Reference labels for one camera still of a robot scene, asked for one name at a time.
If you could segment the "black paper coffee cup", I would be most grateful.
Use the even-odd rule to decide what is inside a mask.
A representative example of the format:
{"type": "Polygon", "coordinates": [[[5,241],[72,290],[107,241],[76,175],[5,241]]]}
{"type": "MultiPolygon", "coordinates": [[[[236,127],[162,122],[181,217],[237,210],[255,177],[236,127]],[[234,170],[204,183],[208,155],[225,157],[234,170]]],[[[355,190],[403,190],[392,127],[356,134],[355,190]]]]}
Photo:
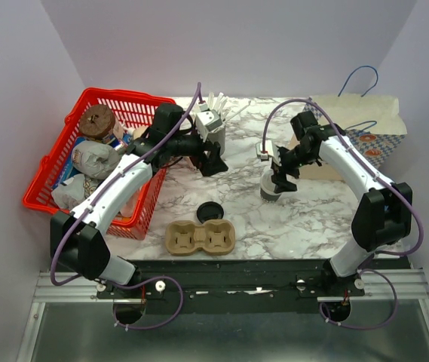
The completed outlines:
{"type": "Polygon", "coordinates": [[[265,170],[260,178],[260,195],[266,201],[277,201],[280,193],[273,181],[274,171],[271,168],[265,170]]]}

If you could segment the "black plastic cup lid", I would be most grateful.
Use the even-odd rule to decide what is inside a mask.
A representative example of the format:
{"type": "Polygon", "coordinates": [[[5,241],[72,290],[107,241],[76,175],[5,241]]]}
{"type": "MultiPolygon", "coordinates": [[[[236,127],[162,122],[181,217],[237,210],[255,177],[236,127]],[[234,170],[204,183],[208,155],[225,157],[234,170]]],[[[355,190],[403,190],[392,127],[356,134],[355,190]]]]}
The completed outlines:
{"type": "Polygon", "coordinates": [[[215,201],[204,202],[196,210],[196,217],[200,223],[212,219],[222,219],[224,214],[222,206],[215,201]]]}

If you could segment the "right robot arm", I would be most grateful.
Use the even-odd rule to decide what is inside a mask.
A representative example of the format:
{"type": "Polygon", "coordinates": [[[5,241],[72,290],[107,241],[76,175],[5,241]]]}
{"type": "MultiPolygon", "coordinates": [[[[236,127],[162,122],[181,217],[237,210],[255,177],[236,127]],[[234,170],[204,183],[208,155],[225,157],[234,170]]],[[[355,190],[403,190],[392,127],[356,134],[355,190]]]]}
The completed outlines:
{"type": "Polygon", "coordinates": [[[318,123],[313,112],[301,112],[290,121],[296,139],[293,149],[273,148],[271,166],[260,179],[260,194],[277,201],[285,192],[297,190],[287,178],[299,178],[305,165],[330,164],[358,200],[351,221],[351,239],[323,265],[321,290],[331,296],[347,287],[347,278],[373,257],[378,249],[395,244],[411,231],[412,189],[378,173],[351,145],[339,127],[318,123]]]}

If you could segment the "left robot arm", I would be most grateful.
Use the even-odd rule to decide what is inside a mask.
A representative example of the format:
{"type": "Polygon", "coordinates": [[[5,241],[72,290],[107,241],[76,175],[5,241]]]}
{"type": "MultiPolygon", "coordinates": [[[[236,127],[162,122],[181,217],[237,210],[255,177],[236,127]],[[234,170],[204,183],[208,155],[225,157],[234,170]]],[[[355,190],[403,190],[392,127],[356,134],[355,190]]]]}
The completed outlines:
{"type": "Polygon", "coordinates": [[[221,146],[209,135],[224,125],[218,111],[199,105],[194,127],[183,131],[181,123],[190,111],[162,103],[146,132],[132,140],[116,168],[95,192],[71,212],[51,218],[51,271],[63,265],[88,280],[114,284],[124,298],[139,292],[140,280],[132,262],[111,254],[104,237],[113,219],[130,197],[168,164],[171,158],[190,158],[203,176],[226,172],[221,146]]]}

